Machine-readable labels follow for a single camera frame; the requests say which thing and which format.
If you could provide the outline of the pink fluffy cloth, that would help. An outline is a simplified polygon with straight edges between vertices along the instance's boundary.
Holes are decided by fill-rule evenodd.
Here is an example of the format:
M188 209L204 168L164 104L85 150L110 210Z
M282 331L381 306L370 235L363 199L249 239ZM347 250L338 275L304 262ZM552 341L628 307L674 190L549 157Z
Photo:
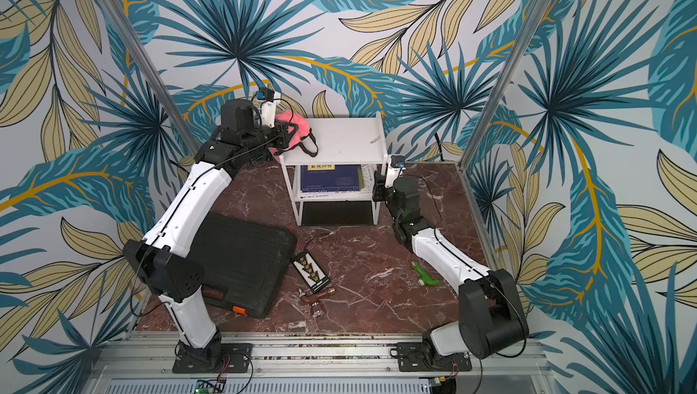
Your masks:
M271 147L272 156L279 161L280 157L289 151L296 148L310 157L317 156L319 147L316 138L312 133L310 124L300 114L294 113L292 110L285 110L275 116L275 127L281 129L281 140L278 147ZM304 141L310 138L314 149L308 149Z

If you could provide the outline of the white two-tier bookshelf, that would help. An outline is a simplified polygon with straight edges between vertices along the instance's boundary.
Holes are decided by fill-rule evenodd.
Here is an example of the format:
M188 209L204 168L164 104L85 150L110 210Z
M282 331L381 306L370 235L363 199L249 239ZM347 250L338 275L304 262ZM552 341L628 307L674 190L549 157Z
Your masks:
M310 118L308 122L318 141L317 156L307 156L296 148L280 158L296 225L376 225L380 204L372 201L373 187L368 194L301 199L295 186L302 165L371 165L373 177L376 171L385 172L388 151L381 114L371 118Z

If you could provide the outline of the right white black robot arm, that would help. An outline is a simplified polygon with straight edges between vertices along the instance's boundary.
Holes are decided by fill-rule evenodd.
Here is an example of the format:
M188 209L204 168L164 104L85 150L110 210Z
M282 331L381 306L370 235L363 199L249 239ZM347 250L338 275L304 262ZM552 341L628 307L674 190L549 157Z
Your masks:
M416 180L379 176L373 199L388 208L399 243L434 268L457 293L457 320L425 334L433 356L467 353L482 360L527 342L529 328L512 275L489 269L448 241L421 214Z

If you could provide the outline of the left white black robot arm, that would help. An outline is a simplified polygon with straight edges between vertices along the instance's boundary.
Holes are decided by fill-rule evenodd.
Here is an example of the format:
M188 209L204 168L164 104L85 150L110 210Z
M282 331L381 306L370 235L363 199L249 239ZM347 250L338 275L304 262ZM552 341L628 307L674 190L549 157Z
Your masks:
M221 333L208 314L203 287L240 288L236 308L263 316L297 243L282 227L211 211L246 164L274 160L310 136L303 116L275 109L273 98L260 107L247 99L226 101L220 125L195 155L174 201L141 239L123 247L136 276L172 317L180 359L191 357L209 367L221 359Z

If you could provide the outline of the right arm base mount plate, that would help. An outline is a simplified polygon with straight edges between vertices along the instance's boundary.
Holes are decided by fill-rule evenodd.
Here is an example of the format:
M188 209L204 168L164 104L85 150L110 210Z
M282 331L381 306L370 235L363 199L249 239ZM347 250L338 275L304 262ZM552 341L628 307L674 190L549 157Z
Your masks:
M399 342L390 350L401 372L470 372L472 363L468 354L440 355L426 341Z

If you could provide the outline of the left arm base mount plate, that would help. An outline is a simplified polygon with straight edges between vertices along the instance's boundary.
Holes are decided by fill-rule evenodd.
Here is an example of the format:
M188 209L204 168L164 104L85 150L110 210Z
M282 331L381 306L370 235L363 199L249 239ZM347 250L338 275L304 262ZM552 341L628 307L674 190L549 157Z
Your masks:
M212 344L194 349L182 341L175 348L174 374L245 373L250 368L251 343Z

